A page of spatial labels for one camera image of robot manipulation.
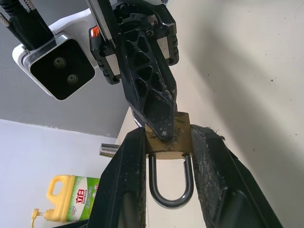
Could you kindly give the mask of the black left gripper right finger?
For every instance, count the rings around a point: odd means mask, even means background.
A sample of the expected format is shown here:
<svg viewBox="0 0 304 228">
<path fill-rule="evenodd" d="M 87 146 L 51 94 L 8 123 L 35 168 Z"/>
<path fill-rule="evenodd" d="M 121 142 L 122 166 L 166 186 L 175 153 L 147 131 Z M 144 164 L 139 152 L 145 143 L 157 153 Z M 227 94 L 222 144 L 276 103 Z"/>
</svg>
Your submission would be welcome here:
<svg viewBox="0 0 304 228">
<path fill-rule="evenodd" d="M 191 126 L 193 170 L 206 228 L 283 228 L 247 167 L 212 129 Z"/>
</svg>

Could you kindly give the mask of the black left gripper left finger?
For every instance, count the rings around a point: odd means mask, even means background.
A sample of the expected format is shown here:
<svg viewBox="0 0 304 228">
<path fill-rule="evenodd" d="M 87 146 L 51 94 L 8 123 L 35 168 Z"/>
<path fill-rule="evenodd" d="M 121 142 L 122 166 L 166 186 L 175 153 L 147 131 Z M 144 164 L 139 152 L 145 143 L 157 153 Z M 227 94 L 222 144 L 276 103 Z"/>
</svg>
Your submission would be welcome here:
<svg viewBox="0 0 304 228">
<path fill-rule="evenodd" d="M 146 228 L 146 136 L 129 132 L 101 175 L 89 228 Z"/>
</svg>

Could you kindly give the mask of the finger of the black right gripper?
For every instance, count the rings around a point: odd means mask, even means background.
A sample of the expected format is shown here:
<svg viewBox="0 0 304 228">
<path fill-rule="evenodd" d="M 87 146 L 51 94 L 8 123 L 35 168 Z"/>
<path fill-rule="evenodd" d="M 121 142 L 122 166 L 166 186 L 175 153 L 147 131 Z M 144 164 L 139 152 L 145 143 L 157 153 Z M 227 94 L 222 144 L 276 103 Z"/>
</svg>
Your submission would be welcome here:
<svg viewBox="0 0 304 228">
<path fill-rule="evenodd" d="M 176 81 L 154 36 L 122 35 L 122 83 L 135 115 L 162 140 L 173 135 Z"/>
</svg>

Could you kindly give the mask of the brass padlock with steel shackle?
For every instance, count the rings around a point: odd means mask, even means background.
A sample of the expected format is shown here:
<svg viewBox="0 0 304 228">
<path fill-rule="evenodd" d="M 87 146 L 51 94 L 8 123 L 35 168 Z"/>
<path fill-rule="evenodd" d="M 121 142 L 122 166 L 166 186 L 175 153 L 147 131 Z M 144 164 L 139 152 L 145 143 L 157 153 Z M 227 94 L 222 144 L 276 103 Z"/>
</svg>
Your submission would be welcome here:
<svg viewBox="0 0 304 228">
<path fill-rule="evenodd" d="M 177 112 L 174 117 L 173 135 L 166 142 L 162 141 L 150 127 L 146 126 L 146 157 L 149 160 L 149 188 L 150 193 L 160 206 L 166 209 L 178 209 L 186 205 L 194 191 L 191 156 L 193 145 L 189 114 Z M 175 200 L 164 198 L 158 189 L 157 183 L 157 160 L 183 159 L 185 190 Z"/>
</svg>

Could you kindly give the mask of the silver metal rod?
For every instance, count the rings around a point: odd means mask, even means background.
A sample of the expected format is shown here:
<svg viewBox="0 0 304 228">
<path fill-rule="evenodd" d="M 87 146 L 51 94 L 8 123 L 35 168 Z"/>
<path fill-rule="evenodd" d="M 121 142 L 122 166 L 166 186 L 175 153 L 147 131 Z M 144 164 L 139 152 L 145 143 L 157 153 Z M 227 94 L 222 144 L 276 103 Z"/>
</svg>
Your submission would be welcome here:
<svg viewBox="0 0 304 228">
<path fill-rule="evenodd" d="M 120 145 L 117 144 L 106 144 L 102 143 L 99 151 L 100 156 L 112 158 L 115 156 L 116 152 L 120 148 Z"/>
</svg>

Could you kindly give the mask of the yellow dish soap pump bottle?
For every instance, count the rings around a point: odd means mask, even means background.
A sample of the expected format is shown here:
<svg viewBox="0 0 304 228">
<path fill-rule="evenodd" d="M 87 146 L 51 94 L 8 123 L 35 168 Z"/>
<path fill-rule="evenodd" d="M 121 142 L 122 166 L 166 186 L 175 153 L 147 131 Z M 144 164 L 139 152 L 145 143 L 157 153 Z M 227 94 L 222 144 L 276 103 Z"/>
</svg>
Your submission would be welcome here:
<svg viewBox="0 0 304 228">
<path fill-rule="evenodd" d="M 38 216 L 47 221 L 75 222 L 88 219 L 97 194 L 99 178 L 75 175 L 57 175 L 48 186 L 47 198 L 55 206 L 40 212 L 34 209 L 31 215 L 31 228 Z"/>
</svg>

